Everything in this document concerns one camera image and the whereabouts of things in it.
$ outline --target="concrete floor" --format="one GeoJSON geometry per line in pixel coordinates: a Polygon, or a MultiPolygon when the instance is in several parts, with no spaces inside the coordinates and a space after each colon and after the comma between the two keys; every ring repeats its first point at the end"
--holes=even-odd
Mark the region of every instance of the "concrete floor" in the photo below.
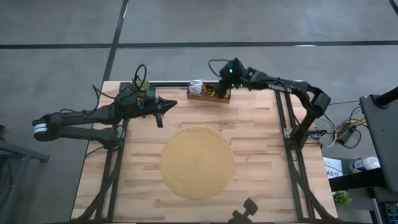
{"type": "MultiPolygon", "coordinates": [[[[122,0],[0,0],[0,45],[109,44],[121,5],[122,0]]],[[[119,42],[326,40],[398,40],[398,16],[388,0],[130,0],[119,42]]],[[[0,124],[9,129],[7,140],[51,154],[48,164],[32,163],[14,223],[69,219],[87,142],[38,142],[31,124],[62,108],[94,107],[91,85],[101,86],[108,55],[109,49],[0,49],[0,124]]],[[[140,63],[147,65],[149,80],[214,80],[207,61],[234,57],[271,76],[306,80],[332,102],[383,93],[398,82],[398,45],[118,49],[110,80],[129,80],[140,63]]],[[[356,106],[330,106],[326,114],[339,123],[356,106]]],[[[330,128],[322,120],[316,124],[330,128]]],[[[362,133],[355,149],[335,144],[324,147],[323,155],[375,155],[368,132],[362,133]]],[[[339,216],[370,222],[367,212],[351,209],[339,210],[339,216]]]]}

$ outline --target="butcher block tabletop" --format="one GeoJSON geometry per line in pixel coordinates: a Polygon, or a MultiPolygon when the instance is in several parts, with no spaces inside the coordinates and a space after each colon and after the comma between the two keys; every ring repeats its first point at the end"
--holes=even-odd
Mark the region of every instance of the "butcher block tabletop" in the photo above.
{"type": "MultiPolygon", "coordinates": [[[[103,92],[115,96],[119,84],[104,82],[103,92]]],[[[157,87],[156,95],[177,100],[178,104],[163,117],[163,128],[157,127],[153,116],[130,119],[114,222],[227,222],[234,210],[244,211],[243,203],[248,197],[259,208],[251,217],[254,222],[297,221],[275,91],[233,89],[229,104],[188,100],[187,87],[157,87]],[[175,133],[198,126],[215,130],[229,143],[234,154],[234,175],[214,197],[188,200],[167,187],[159,161],[165,143],[175,133]]],[[[99,106],[112,102],[101,96],[99,106]]],[[[294,95],[292,104],[301,120],[305,110],[294,95]]],[[[104,127],[94,125],[96,129],[104,127]]],[[[302,149],[310,189],[326,210],[337,217],[320,146],[310,143],[302,149]]],[[[100,146],[91,141],[87,152],[100,146]]],[[[85,159],[72,218],[82,214],[100,190],[105,158],[106,150],[100,149],[85,159]]],[[[302,192],[301,201],[308,217],[302,192]]]]}

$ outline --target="round placemat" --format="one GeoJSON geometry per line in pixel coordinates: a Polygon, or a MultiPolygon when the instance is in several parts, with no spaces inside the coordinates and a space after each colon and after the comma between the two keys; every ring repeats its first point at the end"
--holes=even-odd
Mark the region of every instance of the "round placemat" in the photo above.
{"type": "Polygon", "coordinates": [[[166,143],[160,170],[174,193],[187,199],[206,199],[222,191],[232,178],[233,153],[217,132],[187,128],[166,143]]]}

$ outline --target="yellow wire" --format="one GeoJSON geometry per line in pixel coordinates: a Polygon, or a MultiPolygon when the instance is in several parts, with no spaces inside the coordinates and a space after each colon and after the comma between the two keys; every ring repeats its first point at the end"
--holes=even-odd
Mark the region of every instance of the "yellow wire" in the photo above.
{"type": "MultiPolygon", "coordinates": [[[[365,118],[363,118],[363,119],[361,119],[361,120],[359,120],[359,121],[357,121],[357,120],[351,120],[351,122],[350,122],[350,121],[345,121],[343,124],[346,124],[346,123],[351,123],[351,124],[349,125],[349,128],[343,133],[343,135],[341,136],[341,138],[344,137],[344,136],[348,133],[349,129],[352,128],[353,125],[355,125],[355,124],[358,124],[358,123],[359,123],[359,125],[360,125],[360,124],[363,124],[363,125],[365,125],[365,126],[367,127],[368,124],[367,124],[366,122],[363,121],[364,119],[365,119],[365,118]]],[[[343,124],[341,124],[340,126],[338,126],[338,127],[336,128],[336,131],[335,131],[335,139],[336,139],[336,140],[340,140],[340,138],[337,137],[337,135],[338,135],[338,129],[339,129],[343,124]]]]}

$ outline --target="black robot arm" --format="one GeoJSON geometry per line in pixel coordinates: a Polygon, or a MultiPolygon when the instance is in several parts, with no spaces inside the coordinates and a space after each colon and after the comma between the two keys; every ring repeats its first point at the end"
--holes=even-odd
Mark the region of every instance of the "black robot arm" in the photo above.
{"type": "Polygon", "coordinates": [[[231,88],[246,87],[249,90],[272,89],[296,95],[307,110],[303,121],[290,133],[288,146],[302,149],[308,138],[308,129],[315,119],[322,116],[330,102],[330,97],[321,89],[309,85],[304,81],[286,80],[270,77],[264,72],[253,68],[244,68],[236,58],[229,61],[220,70],[221,80],[216,87],[216,94],[222,98],[231,88]]]}
{"type": "Polygon", "coordinates": [[[34,137],[38,141],[53,141],[58,138],[73,138],[98,141],[105,149],[117,148],[120,144],[118,124],[122,119],[154,115],[158,127],[162,128],[162,115],[177,104],[174,100],[156,97],[155,87],[144,92],[124,89],[114,97],[110,105],[97,110],[46,114],[33,120],[34,137]],[[78,124],[102,123],[112,128],[86,129],[71,127],[78,124]]]}

